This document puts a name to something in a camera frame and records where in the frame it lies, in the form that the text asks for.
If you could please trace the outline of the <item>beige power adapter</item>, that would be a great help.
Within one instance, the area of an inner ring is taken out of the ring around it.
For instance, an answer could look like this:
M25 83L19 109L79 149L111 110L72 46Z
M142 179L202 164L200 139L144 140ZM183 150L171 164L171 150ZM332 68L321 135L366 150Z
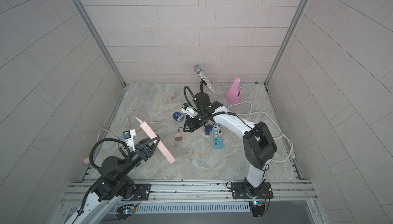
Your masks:
M174 136L175 136L175 141L176 141L176 142L182 141L182 140L183 140L183 136L182 136L182 133L181 133L181 132L176 132L176 133L174 134Z

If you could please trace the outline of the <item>pink power adapter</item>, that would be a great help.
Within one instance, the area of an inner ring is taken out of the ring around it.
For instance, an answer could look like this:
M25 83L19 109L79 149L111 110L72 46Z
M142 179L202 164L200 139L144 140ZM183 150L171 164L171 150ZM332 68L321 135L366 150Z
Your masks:
M217 131L217 137L218 137L218 138L221 138L222 135L223 135L223 132L222 132L221 129L219 129L219 130Z

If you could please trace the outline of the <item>small blue electric shaver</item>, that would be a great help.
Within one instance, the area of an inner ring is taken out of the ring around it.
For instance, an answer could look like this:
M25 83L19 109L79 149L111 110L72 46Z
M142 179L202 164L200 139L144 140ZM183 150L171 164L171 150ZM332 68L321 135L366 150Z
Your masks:
M212 126L210 124L206 125L204 128L204 133L206 136L209 136L211 134L212 131Z

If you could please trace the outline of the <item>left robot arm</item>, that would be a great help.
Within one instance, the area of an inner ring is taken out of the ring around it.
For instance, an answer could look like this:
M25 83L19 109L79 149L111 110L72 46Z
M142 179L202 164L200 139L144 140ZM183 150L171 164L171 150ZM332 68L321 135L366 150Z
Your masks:
M126 142L119 139L105 138L99 140L92 148L89 160L91 166L100 173L100 178L89 187L85 193L79 209L68 219L68 224L98 224L104 220L107 213L122 200L137 198L135 204L125 204L115 211L116 220L126 220L135 213L142 201L142 193L138 191L135 182L128 174L142 161L151 158L157 149L161 138L141 140L135 151L131 151ZM126 146L127 154L121 159L116 156L107 157L98 166L93 155L98 146L104 142L115 142Z

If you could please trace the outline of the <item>pink power strip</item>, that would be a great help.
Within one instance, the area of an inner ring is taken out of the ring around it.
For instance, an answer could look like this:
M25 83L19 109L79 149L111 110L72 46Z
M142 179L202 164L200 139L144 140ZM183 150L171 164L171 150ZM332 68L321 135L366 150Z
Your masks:
M158 141L158 136L155 134L153 129L147 122L142 121L141 119L135 117L135 119L140 123L140 128L146 133L146 135L154 140L154 143L157 145L160 152L164 155L164 157L168 160L170 164L173 164L176 160L170 151L166 148L166 146L161 142Z

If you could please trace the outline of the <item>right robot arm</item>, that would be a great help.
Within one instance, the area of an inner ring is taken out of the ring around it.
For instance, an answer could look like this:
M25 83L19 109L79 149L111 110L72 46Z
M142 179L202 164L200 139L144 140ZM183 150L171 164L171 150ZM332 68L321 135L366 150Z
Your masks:
M183 93L186 99L183 107L196 112L195 115L186 115L183 132L193 133L212 121L241 138L245 157L250 163L244 189L249 198L262 198L263 188L267 185L265 174L277 151L277 145L268 126L263 122L255 124L242 119L222 103L212 103L209 95L204 92L193 94L191 89L185 86Z

